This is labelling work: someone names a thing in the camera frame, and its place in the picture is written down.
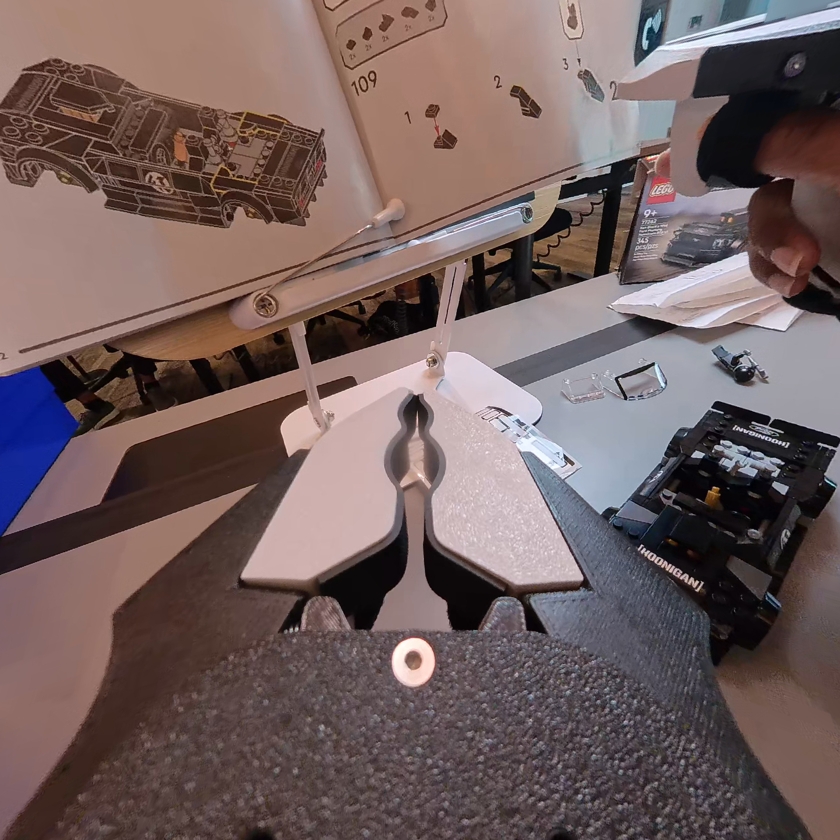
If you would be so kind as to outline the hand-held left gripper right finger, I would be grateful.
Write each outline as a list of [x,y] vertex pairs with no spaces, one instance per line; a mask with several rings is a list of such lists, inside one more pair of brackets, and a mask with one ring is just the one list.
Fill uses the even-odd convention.
[[517,446],[436,392],[417,397],[429,489],[423,558],[453,628],[502,596],[575,592],[585,575]]

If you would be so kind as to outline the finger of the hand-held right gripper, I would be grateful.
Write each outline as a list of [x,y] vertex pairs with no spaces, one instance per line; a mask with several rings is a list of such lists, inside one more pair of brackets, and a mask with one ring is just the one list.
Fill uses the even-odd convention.
[[714,87],[696,91],[700,62],[709,46],[657,48],[616,84],[616,99],[629,102],[718,98]]

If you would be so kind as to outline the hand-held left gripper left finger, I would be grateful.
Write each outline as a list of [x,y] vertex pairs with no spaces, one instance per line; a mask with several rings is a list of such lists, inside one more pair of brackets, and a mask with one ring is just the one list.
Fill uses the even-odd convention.
[[296,475],[240,575],[243,585],[330,596],[372,628],[406,571],[402,479],[417,398],[396,389],[333,426]]

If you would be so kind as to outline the lego set box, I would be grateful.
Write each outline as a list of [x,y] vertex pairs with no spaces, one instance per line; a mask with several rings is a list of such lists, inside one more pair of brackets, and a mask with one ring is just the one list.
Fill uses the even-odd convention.
[[748,241],[751,189],[682,196],[655,172],[655,157],[637,163],[636,207],[617,276],[623,286],[667,280],[741,254]]

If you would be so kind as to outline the clear lego windshield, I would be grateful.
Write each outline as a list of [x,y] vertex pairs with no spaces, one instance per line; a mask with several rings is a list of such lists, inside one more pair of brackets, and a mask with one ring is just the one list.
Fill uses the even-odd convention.
[[646,360],[640,360],[639,366],[621,374],[604,371],[600,381],[604,391],[624,402],[639,402],[659,396],[668,385],[660,365]]

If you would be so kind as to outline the black lego car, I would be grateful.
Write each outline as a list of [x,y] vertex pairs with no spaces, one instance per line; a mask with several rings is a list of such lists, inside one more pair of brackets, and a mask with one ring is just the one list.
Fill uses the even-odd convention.
[[602,516],[710,619],[710,656],[753,650],[807,529],[832,499],[838,436],[714,402]]

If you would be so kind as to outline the black lego axle assembly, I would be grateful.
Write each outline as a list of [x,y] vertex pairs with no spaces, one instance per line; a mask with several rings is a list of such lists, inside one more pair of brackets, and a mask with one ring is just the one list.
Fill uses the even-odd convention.
[[751,351],[742,350],[738,353],[731,353],[720,344],[711,351],[721,368],[736,383],[746,385],[754,381],[763,383],[770,381],[769,374],[754,359]]

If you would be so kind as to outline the lego instruction booklet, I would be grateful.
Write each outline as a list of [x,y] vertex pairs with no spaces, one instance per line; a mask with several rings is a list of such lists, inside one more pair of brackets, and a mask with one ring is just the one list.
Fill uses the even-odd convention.
[[2,372],[633,153],[641,2],[2,2]]

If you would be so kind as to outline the sticker sheet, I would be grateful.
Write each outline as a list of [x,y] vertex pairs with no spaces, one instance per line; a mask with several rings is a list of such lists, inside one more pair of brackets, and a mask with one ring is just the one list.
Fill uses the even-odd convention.
[[486,406],[476,415],[512,441],[522,454],[535,455],[562,480],[567,480],[581,469],[579,460],[545,437],[535,426],[526,423],[519,415],[510,414],[497,406]]

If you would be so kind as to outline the white booklet stand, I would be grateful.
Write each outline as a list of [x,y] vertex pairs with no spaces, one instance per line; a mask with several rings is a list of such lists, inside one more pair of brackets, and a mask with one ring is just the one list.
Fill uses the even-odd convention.
[[[452,351],[450,344],[460,292],[466,278],[466,259],[477,249],[485,250],[493,240],[507,239],[529,230],[533,220],[530,193],[473,216],[451,227],[413,239],[406,244],[316,269],[315,265],[355,239],[403,219],[406,208],[393,198],[366,225],[319,257],[288,272],[271,286],[252,291],[228,308],[231,322],[242,330],[264,324],[285,323],[298,360],[308,400],[308,414],[297,409],[280,426],[289,455],[310,448],[331,425],[358,412],[399,387],[416,394],[437,391],[451,402],[475,413],[497,406],[534,424],[542,414],[539,400],[467,353]],[[411,274],[425,274],[436,264],[445,267],[436,324],[428,350],[420,361],[360,383],[321,403],[305,339],[306,312],[337,307],[340,297],[360,300],[375,287],[395,287]]]

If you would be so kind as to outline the white paper bags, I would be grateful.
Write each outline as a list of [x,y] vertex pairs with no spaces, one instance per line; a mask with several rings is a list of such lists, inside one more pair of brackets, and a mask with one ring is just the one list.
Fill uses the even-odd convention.
[[739,323],[781,332],[802,315],[753,277],[745,253],[625,295],[610,309],[683,328]]

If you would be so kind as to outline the blue storage bin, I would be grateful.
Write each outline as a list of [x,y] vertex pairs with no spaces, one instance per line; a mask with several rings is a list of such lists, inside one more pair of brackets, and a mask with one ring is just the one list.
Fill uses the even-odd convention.
[[67,446],[78,423],[40,369],[1,379],[1,532]]

